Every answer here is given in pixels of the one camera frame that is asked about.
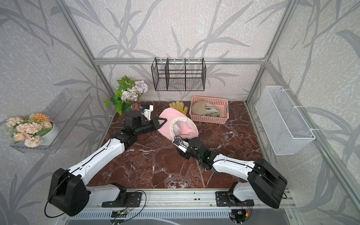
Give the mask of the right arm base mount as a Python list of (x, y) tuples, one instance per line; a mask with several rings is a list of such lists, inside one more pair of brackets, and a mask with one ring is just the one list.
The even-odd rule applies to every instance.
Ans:
[(254, 200), (248, 199), (245, 201), (240, 201), (235, 197), (233, 191), (235, 190), (236, 185), (243, 184), (239, 182), (234, 182), (228, 191), (217, 191), (215, 192), (216, 196), (216, 205), (217, 207), (231, 207), (231, 206), (254, 206)]

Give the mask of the pink baseball cap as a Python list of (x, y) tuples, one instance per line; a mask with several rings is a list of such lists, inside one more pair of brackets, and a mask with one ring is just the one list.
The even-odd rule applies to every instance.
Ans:
[(158, 132), (170, 141), (174, 141), (176, 136), (192, 139), (199, 135), (195, 123), (176, 109), (165, 109), (159, 118), (167, 119), (167, 121), (158, 129)]

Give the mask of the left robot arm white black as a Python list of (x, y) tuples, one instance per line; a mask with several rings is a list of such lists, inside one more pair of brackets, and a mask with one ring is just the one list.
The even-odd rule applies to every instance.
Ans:
[(110, 161), (128, 150), (138, 136), (160, 129), (166, 118), (155, 116), (145, 120), (140, 111), (130, 111), (125, 116), (124, 127), (114, 134), (93, 154), (69, 169), (58, 169), (52, 174), (47, 204), (63, 214), (75, 216), (85, 207), (102, 203), (123, 204), (126, 189), (121, 185), (88, 187), (91, 179)]

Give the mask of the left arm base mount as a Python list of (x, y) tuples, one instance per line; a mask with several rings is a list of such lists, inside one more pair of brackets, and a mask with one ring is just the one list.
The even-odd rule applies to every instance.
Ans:
[(119, 188), (120, 193), (114, 201), (103, 202), (103, 208), (112, 207), (140, 207), (142, 192), (127, 192), (127, 189), (120, 184), (112, 183), (112, 185)]

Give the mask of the beige baseball cap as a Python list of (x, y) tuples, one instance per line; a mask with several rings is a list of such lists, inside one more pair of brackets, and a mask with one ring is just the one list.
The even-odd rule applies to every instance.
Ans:
[(221, 115), (221, 111), (218, 108), (205, 100), (196, 102), (192, 106), (192, 112), (199, 116), (220, 117)]

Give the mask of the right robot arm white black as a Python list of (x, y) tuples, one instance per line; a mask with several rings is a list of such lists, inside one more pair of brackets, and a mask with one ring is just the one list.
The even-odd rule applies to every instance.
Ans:
[(233, 205), (247, 200), (261, 200), (267, 206), (278, 209), (282, 199), (286, 199), (286, 178), (268, 161), (243, 161), (209, 151), (200, 138), (182, 139), (175, 137), (173, 144), (185, 159), (194, 158), (206, 171), (226, 173), (245, 180), (235, 183), (227, 195)]

